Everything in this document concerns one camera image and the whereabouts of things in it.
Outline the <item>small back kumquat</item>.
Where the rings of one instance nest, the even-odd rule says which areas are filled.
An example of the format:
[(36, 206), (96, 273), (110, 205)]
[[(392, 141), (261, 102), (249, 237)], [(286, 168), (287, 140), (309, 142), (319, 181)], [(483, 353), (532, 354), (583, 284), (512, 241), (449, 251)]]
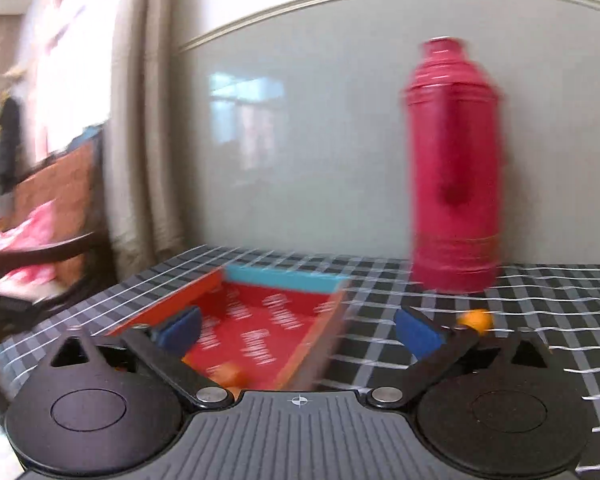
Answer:
[(468, 310), (457, 319), (456, 325), (471, 328), (484, 336), (493, 328), (492, 313), (488, 309)]

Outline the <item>small pinkish fruit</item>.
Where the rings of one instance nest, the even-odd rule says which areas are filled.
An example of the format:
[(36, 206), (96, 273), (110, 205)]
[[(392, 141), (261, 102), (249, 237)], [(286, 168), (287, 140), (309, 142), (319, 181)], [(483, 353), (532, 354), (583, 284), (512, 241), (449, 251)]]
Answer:
[(242, 368), (231, 362), (220, 364), (211, 374), (211, 379), (224, 388), (242, 388), (245, 375)]

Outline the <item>wooden sofa with cushion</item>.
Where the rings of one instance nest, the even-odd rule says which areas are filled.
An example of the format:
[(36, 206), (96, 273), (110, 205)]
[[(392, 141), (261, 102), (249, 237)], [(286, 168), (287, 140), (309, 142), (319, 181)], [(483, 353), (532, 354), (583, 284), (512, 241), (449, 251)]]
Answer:
[(15, 224), (0, 231), (0, 338), (114, 284), (104, 140), (87, 128), (16, 185)]

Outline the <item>colourful cardboard box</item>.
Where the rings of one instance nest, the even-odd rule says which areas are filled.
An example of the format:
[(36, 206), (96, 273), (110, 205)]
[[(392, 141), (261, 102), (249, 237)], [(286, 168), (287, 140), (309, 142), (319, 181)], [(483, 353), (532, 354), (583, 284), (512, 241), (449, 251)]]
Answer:
[(314, 387), (346, 329), (346, 290), (338, 274), (226, 264), (186, 283), (109, 330), (145, 324), (157, 344), (211, 379), (222, 363), (242, 368), (231, 392)]

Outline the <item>beige curtain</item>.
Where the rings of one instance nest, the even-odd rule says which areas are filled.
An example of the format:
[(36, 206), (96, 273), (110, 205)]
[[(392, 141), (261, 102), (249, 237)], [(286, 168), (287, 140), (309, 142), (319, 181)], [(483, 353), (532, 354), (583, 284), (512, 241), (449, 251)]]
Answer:
[(122, 280), (185, 247), (173, 167), (171, 18), (172, 0), (121, 0), (114, 23), (104, 185)]

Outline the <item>pink checkered cloth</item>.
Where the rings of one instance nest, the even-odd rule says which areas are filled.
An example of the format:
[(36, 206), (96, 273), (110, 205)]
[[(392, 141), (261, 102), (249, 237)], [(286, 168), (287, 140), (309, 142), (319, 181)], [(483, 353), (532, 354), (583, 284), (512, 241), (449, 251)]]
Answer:
[[(34, 208), (19, 226), (0, 231), (0, 252), (15, 249), (40, 248), (50, 244), (54, 237), (55, 204), (53, 200)], [(34, 292), (38, 287), (50, 287), (56, 278), (51, 264), (26, 266), (0, 278), (0, 292)]]

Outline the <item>dark hanging coat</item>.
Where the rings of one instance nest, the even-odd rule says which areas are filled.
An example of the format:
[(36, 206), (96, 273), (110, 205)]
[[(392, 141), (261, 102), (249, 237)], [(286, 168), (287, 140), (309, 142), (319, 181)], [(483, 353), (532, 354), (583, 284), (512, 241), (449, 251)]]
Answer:
[(6, 96), (0, 108), (0, 195), (12, 192), (18, 183), (20, 148), (20, 105)]

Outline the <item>red thermos flask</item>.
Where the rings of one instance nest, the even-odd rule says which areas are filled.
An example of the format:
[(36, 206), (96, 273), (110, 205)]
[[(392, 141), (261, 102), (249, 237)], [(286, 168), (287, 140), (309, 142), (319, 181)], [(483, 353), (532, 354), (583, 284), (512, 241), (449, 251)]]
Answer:
[(412, 277), (481, 292), (500, 265), (500, 96), (462, 40), (430, 39), (402, 99), (412, 193)]

